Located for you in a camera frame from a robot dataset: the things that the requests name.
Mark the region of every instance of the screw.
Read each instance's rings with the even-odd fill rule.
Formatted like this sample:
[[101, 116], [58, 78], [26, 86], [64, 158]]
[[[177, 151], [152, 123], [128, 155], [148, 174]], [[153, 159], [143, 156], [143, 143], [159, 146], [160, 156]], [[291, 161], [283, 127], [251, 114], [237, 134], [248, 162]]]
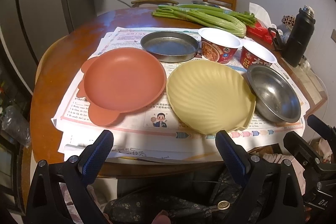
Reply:
[[69, 161], [71, 162], [71, 163], [74, 163], [74, 162], [76, 162], [78, 160], [78, 157], [77, 156], [71, 156], [70, 158], [69, 158]]
[[251, 160], [254, 161], [254, 162], [258, 162], [258, 161], [260, 161], [260, 158], [257, 155], [252, 155]]
[[230, 202], [228, 202], [226, 200], [219, 201], [218, 204], [217, 204], [218, 210], [226, 210], [229, 207], [230, 207]]
[[291, 165], [292, 165], [291, 161], [288, 160], [288, 159], [283, 160], [283, 163], [284, 163], [285, 165], [287, 165], [287, 166], [291, 166]]
[[47, 162], [45, 160], [40, 160], [39, 161], [39, 167], [45, 166]]

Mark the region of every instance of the tissue box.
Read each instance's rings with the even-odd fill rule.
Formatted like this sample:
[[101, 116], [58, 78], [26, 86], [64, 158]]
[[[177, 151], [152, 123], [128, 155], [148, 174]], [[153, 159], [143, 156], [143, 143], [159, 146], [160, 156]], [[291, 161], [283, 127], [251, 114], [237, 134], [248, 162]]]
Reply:
[[265, 27], [264, 23], [257, 19], [257, 23], [255, 24], [255, 28], [246, 26], [246, 35], [252, 35], [260, 38], [262, 41], [272, 45], [273, 38], [275, 37], [275, 33], [270, 36], [268, 33], [268, 29]]

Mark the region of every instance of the floral dark fabric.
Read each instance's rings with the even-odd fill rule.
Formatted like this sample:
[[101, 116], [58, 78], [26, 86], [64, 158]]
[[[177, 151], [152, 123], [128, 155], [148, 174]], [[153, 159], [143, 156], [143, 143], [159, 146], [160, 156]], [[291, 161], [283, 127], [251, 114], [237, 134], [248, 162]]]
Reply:
[[[234, 183], [226, 168], [220, 173], [217, 181], [203, 183], [213, 183], [214, 187], [209, 193], [209, 200], [204, 200], [202, 204], [188, 201], [185, 195], [182, 198], [151, 186], [110, 201], [104, 212], [109, 215], [113, 224], [150, 224], [162, 210], [168, 213], [172, 224], [223, 224], [225, 216], [234, 206], [242, 189]], [[259, 199], [248, 223], [256, 222], [263, 203], [263, 193]], [[223, 200], [230, 202], [230, 207], [219, 211], [216, 206]]]

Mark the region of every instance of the metal pan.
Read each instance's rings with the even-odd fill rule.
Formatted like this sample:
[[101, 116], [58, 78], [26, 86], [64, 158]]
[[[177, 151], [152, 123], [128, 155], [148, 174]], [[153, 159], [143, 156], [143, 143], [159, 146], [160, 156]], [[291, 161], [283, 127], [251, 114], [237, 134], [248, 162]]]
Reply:
[[210, 2], [206, 2], [206, 1], [198, 1], [198, 0], [193, 0], [192, 1], [193, 4], [200, 4], [200, 5], [205, 5], [205, 6], [211, 6], [211, 7], [216, 7], [216, 8], [220, 8], [219, 5], [210, 3]]
[[159, 61], [178, 63], [192, 59], [199, 45], [196, 39], [180, 32], [160, 31], [144, 36], [141, 46]]

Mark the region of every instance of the plastic wrap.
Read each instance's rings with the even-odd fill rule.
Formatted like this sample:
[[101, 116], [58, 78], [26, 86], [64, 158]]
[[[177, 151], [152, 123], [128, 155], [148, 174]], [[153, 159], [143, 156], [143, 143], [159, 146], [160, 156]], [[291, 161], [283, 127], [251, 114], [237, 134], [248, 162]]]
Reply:
[[1, 130], [25, 147], [30, 145], [29, 123], [14, 106], [6, 107], [1, 120]]

